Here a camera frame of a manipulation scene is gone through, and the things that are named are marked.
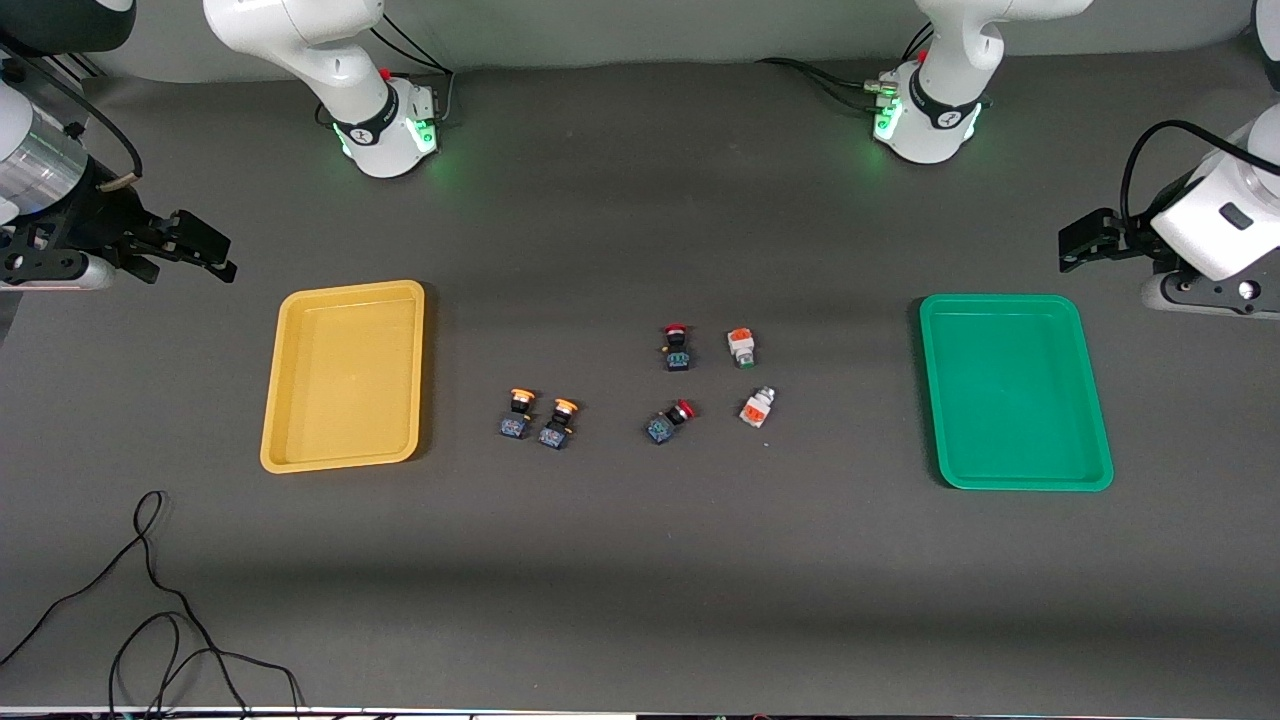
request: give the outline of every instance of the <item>rectangular plastic tray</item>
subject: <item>rectangular plastic tray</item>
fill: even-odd
[[[417,448],[426,295],[412,281],[294,292],[280,305],[262,466],[399,462]]]
[[[963,489],[1100,491],[1111,451],[1084,329],[1056,295],[920,305],[938,465]]]

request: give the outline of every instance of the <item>tray rim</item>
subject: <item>tray rim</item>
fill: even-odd
[[[952,469],[946,452],[946,442],[942,433],[942,400],[938,393],[938,379],[936,372],[936,357],[933,336],[931,333],[931,318],[934,306],[948,302],[1041,302],[1059,305],[1070,315],[1071,341],[1076,359],[1085,370],[1085,401],[1089,406],[1089,419],[1093,424],[1093,442],[1097,445],[1102,459],[1102,475],[1097,480],[1082,482],[1073,479],[1023,479],[1023,480],[974,480],[957,475]],[[1111,445],[1107,441],[1106,423],[1102,415],[1102,402],[1098,397],[1097,378],[1093,374],[1093,363],[1089,359],[1088,343],[1084,338],[1084,324],[1080,311],[1069,299],[1052,293],[937,293],[931,295],[920,302],[920,340],[924,350],[924,366],[929,387],[929,407],[933,414],[933,442],[938,454],[938,470],[943,479],[959,489],[986,489],[986,491],[1030,491],[1030,492],[1100,492],[1106,489],[1115,479],[1115,464],[1111,460]]]
[[[307,460],[302,462],[276,462],[271,459],[270,448],[271,441],[275,438],[275,424],[273,419],[275,416],[276,404],[279,402],[280,392],[280,361],[284,356],[284,322],[289,311],[298,302],[312,299],[312,297],[325,297],[333,295],[348,295],[360,291],[376,291],[376,290],[407,290],[415,306],[413,318],[413,368],[416,372],[411,378],[412,400],[410,402],[410,433],[408,442],[402,450],[390,454],[379,455],[355,455],[351,457],[342,457],[337,460]],[[268,383],[266,389],[266,411],[262,419],[262,443],[259,448],[259,461],[262,468],[276,475],[291,474],[291,473],[306,473],[312,470],[334,470],[339,468],[361,468],[366,465],[385,465],[390,462],[403,462],[408,460],[415,451],[417,451],[419,443],[419,423],[421,415],[421,395],[422,395],[422,337],[424,337],[424,323],[426,318],[426,291],[422,290],[421,283],[416,281],[401,279],[401,281],[383,281],[374,283],[360,283],[360,284],[347,284],[347,286],[334,286],[334,287],[319,287],[310,290],[300,290],[289,293],[288,297],[280,302],[280,310],[275,319],[275,341],[271,347],[271,377]]]

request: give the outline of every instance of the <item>yellow tray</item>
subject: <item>yellow tray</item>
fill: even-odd
[[[294,292],[280,305],[262,466],[399,462],[417,448],[426,293],[412,281]]]

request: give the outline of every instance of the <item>gray tabletop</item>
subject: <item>gray tabletop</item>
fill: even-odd
[[[96,90],[146,158],[147,205],[212,223],[242,269],[23,300],[0,348],[0,644],[164,488],[161,577],[312,705],[1280,707],[1276,325],[1153,313],[1146,263],[1061,277],[1055,258],[1060,227],[1115,204],[1147,126],[1228,132],[1272,101],[1239,45],[1011,59],[973,142],[934,168],[764,65],[468,73],[442,154],[394,181],[356,172],[301,83]],[[1203,151],[1155,142],[1135,192]],[[436,299],[428,451],[268,474],[280,301],[393,278]],[[1078,304],[1110,489],[938,482],[911,322],[937,292]],[[657,352],[672,322],[700,354],[684,375]],[[723,348],[740,324],[751,372]],[[778,400],[755,430],[733,415],[762,383]],[[517,384],[581,401],[570,448],[495,436]],[[643,423],[682,396],[703,416],[654,447]],[[170,607],[140,562],[0,671],[5,705],[105,702],[124,635]],[[124,664],[138,700],[166,642]],[[183,702],[228,705],[214,675]],[[237,676],[256,705],[287,701],[270,673]]]

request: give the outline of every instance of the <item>cable connector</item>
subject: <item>cable connector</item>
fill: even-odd
[[[891,79],[863,81],[863,91],[884,97],[897,97],[897,83]]]

